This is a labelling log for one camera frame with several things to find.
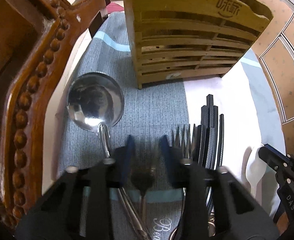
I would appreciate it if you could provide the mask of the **black chopstick left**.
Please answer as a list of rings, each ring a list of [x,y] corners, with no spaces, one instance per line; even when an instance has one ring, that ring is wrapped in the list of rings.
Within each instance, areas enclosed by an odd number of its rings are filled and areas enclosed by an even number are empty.
[[[204,148],[206,142],[207,127],[209,125],[208,106],[201,107],[201,128],[200,128],[200,150],[199,150],[199,165],[203,165]]]

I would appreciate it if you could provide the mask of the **steel fork shiny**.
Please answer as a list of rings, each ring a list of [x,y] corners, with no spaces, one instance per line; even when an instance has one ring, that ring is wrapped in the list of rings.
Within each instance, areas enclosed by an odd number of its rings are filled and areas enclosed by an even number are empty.
[[[180,160],[180,163],[187,166],[192,163],[191,158],[191,152],[194,150],[193,143],[195,142],[195,124],[193,124],[193,129],[191,129],[190,124],[183,125],[182,128],[177,127],[176,129],[176,135],[174,140],[175,147],[179,147],[182,150],[183,158]],[[180,220],[183,217],[184,213],[184,207],[186,202],[186,188],[182,188],[182,205],[181,205],[181,215]],[[178,222],[178,225],[174,230],[171,232],[169,236],[169,240],[175,239],[177,232],[178,232],[178,226],[180,224],[180,221]]]

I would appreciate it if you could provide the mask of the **carved wooden chair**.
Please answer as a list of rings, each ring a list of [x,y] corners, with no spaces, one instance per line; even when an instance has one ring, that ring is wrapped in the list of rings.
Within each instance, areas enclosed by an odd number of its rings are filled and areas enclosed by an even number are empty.
[[[13,232],[41,197],[48,102],[81,34],[105,0],[0,0],[0,232]]]

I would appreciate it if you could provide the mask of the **grey white striped tablecloth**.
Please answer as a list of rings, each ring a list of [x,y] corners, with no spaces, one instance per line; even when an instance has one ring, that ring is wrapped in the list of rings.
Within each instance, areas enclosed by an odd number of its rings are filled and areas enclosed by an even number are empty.
[[[171,80],[139,90],[133,69],[125,14],[114,12],[100,27],[80,59],[74,78],[89,72],[103,72],[120,85],[125,98],[122,119],[111,128],[112,149],[125,144],[127,136],[135,140],[132,167],[146,167],[153,159],[154,144],[163,135],[171,142],[172,131],[179,125],[200,124],[201,107],[206,96],[213,95],[214,105],[224,115],[225,135],[222,165],[227,166],[250,191],[244,174],[246,162],[253,157],[248,148],[270,144],[286,152],[280,117],[267,79],[252,49],[223,78]],[[64,108],[61,146],[56,146],[59,161],[56,176],[68,166],[87,168],[105,155],[94,133],[78,127]],[[167,180],[163,158],[158,153],[156,182],[146,195],[146,224],[152,239],[169,239],[181,213],[181,190],[172,189]],[[111,190],[114,239],[137,239],[116,190]]]

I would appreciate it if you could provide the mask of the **steel fork dark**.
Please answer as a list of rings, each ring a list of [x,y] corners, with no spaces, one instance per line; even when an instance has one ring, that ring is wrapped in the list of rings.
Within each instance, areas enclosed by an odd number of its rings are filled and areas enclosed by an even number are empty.
[[[138,167],[131,173],[131,183],[140,192],[140,217],[144,224],[146,224],[146,193],[155,182],[156,169],[154,167],[142,168]]]

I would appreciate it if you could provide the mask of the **wooden utensil holder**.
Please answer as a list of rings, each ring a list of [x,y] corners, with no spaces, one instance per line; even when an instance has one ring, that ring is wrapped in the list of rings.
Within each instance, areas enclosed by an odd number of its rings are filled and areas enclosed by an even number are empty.
[[[225,75],[270,24],[257,0],[123,0],[137,84]]]

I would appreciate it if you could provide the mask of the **large steel spoon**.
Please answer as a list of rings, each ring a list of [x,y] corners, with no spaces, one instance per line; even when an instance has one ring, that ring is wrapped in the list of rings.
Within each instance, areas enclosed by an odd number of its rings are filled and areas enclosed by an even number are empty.
[[[125,100],[118,83],[101,72],[84,74],[74,80],[68,90],[67,110],[80,128],[97,134],[105,158],[95,166],[77,172],[75,197],[90,189],[86,211],[86,239],[114,239],[110,211],[110,189],[115,189],[129,223],[138,239],[150,239],[123,187],[115,187],[114,150],[110,148],[109,129],[122,118]]]

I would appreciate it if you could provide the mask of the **black chopstick long top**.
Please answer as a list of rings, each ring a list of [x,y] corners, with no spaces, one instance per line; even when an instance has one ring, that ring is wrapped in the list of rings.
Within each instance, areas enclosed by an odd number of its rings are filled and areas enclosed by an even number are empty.
[[[207,95],[207,107],[208,107],[208,126],[207,126],[207,158],[206,168],[211,168],[212,155],[213,155],[213,135],[214,135],[214,105],[212,94]]]

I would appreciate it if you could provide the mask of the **black chopstick middle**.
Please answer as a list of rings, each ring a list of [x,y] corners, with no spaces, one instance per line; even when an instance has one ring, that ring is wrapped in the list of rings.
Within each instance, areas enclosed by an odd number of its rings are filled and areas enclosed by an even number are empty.
[[[213,169],[215,165],[217,140],[218,140],[218,107],[214,106],[213,155],[212,155],[212,163],[211,163],[210,169]]]

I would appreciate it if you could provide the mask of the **white ceramic spoon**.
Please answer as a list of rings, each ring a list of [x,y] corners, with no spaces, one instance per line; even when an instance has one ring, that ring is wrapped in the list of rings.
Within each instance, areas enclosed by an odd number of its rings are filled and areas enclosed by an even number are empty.
[[[274,196],[277,188],[275,174],[259,157],[259,150],[262,147],[262,144],[256,147],[249,146],[245,150],[241,168],[241,181],[259,204],[263,203],[264,197]]]

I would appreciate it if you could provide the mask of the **kitchen cabinets beige doors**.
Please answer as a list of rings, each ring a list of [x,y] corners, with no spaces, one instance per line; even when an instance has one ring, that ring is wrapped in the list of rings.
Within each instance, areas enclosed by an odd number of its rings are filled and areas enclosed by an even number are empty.
[[[252,46],[271,88],[284,148],[294,154],[294,0],[258,0],[274,16]]]

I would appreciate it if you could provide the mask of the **black chopstick separate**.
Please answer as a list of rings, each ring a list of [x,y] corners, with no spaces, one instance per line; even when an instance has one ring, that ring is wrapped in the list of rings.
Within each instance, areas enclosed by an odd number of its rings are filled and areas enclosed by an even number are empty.
[[[223,159],[223,145],[224,145],[224,115],[219,116],[219,142],[218,142],[218,152],[217,152],[217,167],[222,166]]]

